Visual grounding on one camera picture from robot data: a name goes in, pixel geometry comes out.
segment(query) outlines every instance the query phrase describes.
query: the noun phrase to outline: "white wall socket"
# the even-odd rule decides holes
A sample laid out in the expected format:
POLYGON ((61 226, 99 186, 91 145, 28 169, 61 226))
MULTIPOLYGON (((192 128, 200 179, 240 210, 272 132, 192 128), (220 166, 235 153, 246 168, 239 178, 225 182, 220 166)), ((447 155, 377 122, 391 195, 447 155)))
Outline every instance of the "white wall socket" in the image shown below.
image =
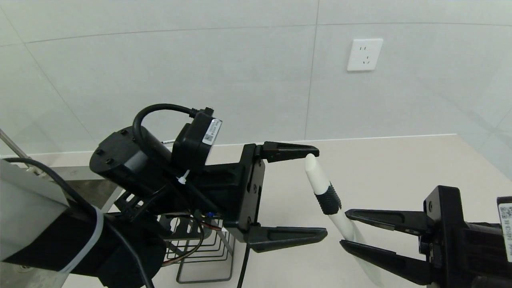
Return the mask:
POLYGON ((347 71, 375 70, 383 42, 383 39, 354 39, 347 71))

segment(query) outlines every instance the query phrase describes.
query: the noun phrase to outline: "wall tile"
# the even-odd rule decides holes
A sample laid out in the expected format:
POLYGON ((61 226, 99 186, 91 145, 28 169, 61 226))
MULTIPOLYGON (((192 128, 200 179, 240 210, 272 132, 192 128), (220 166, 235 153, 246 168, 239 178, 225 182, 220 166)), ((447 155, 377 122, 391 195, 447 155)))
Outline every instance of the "wall tile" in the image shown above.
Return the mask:
POLYGON ((512 25, 512 2, 320 0, 318 23, 464 23, 512 25))
POLYGON ((0 9, 0 46, 21 43, 18 34, 0 9))
POLYGON ((317 0, 2 1, 25 42, 143 31, 316 23, 317 0))
MULTIPOLYGON (((0 128, 26 153, 90 151, 96 144, 23 45, 0 47, 0 128)), ((0 141, 0 155, 14 153, 0 141)))
POLYGON ((493 133, 478 152, 512 180, 512 133, 493 133))
MULTIPOLYGON (((96 141, 143 107, 213 107, 217 143, 304 139, 314 26, 173 31, 27 44, 96 141)), ((150 115, 159 139, 188 118, 150 115)))
POLYGON ((512 27, 319 26, 306 138, 492 132, 512 108, 511 47, 512 27), (347 72, 352 39, 373 37, 376 70, 347 72))

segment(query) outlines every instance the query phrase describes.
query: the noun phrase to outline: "white pen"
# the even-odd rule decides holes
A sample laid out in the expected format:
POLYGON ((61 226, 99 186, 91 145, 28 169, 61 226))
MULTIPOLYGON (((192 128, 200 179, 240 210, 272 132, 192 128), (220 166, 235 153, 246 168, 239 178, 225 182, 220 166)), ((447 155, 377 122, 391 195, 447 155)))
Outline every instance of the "white pen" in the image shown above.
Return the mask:
MULTIPOLYGON (((346 217, 345 211, 342 210, 342 202, 336 194, 331 181, 320 167, 316 157, 313 154, 306 156, 306 174, 313 188, 313 192, 322 208, 322 211, 334 223, 343 238, 348 241, 354 241, 366 244, 361 232, 352 220, 346 217)), ((360 258, 355 257, 359 266, 366 273, 368 278, 378 287, 383 287, 380 278, 380 269, 360 258)))

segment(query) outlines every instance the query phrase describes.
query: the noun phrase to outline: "table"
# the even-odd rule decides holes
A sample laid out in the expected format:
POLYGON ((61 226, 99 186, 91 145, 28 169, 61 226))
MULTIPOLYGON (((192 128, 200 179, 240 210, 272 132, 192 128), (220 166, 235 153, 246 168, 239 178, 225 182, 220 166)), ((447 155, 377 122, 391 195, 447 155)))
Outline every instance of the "table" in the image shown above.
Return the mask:
MULTIPOLYGON (((512 182, 457 135, 301 143, 320 149, 319 161, 344 209, 421 211, 423 200, 434 187, 445 185, 461 190, 466 221, 497 223, 496 197, 512 195, 512 182)), ((238 162, 241 150, 241 145, 214 147, 208 162, 238 162)), ((266 164, 259 221, 270 227, 325 227, 329 235, 317 244, 251 253, 244 288, 375 287, 339 245, 342 237, 322 214, 303 159, 266 164)), ((424 259, 417 252, 416 237, 357 225, 369 245, 424 259)), ((236 246, 231 281, 186 287, 236 287, 244 249, 244 244, 236 246)), ((177 265, 162 268, 153 278, 155 287, 178 287, 176 270, 177 265)), ((417 287, 386 271, 382 279, 385 287, 417 287)), ((70 275, 63 287, 102 285, 96 278, 70 275)))

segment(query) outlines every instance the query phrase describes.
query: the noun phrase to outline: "barcode label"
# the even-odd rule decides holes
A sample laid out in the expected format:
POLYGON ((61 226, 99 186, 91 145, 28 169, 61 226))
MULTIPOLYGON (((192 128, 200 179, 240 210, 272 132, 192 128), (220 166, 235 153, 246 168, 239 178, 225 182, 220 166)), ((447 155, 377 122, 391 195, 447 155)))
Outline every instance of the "barcode label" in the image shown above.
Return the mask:
POLYGON ((213 145, 215 142, 215 138, 217 137, 217 133, 220 130, 220 127, 222 125, 222 121, 218 119, 213 119, 210 123, 210 126, 208 127, 208 130, 206 130, 206 134, 204 134, 203 137, 203 143, 208 145, 213 145))
POLYGON ((503 230, 507 259, 508 262, 512 263, 512 203, 499 204, 498 210, 500 212, 501 229, 503 230))

